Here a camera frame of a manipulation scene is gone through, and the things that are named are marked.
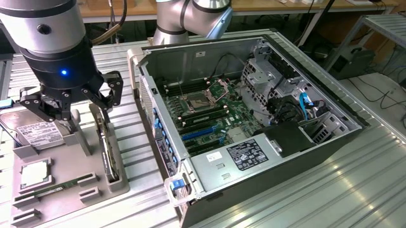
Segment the power supply label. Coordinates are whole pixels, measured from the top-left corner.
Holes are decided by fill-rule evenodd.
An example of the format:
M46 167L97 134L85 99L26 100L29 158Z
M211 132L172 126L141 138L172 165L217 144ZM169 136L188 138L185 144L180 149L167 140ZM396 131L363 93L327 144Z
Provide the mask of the power supply label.
M228 147L227 151L240 171L247 170L268 160L255 139Z

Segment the hard drive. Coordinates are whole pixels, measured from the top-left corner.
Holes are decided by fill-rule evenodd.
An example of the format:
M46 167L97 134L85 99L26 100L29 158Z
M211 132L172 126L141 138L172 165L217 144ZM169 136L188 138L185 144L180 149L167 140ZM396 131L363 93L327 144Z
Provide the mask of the hard drive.
M32 145L42 150L64 144L69 127L60 122L45 122L22 106L0 111L0 124L18 146Z

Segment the screw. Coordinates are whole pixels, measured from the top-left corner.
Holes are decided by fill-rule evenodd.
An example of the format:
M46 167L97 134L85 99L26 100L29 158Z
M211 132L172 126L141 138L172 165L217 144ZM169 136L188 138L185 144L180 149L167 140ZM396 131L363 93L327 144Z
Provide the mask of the screw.
M48 35L50 33L50 27L48 25L40 24L37 26L37 32L42 35Z

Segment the metal rack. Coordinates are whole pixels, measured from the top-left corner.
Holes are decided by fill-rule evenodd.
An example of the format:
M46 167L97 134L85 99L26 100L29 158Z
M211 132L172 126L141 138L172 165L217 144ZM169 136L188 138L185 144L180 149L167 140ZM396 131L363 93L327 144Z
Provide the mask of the metal rack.
M323 67L327 71L330 71L342 51L348 46L363 25L368 26L371 30L379 32L387 39L406 48L406 17L400 14L364 15L358 19L336 51L327 59ZM366 35L364 39L360 40L360 45L366 43L370 35Z

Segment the blue pcie slot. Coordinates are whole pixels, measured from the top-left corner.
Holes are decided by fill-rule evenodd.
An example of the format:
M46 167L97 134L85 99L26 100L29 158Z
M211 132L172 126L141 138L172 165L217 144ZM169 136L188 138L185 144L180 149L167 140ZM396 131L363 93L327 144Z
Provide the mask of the blue pcie slot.
M184 136L181 136L181 140L188 140L188 139L193 139L199 136L203 136L203 135L207 135L207 134L211 134L212 132L215 132L216 130L216 126L212 126L201 131L197 131L195 133L191 133L191 134L187 134Z

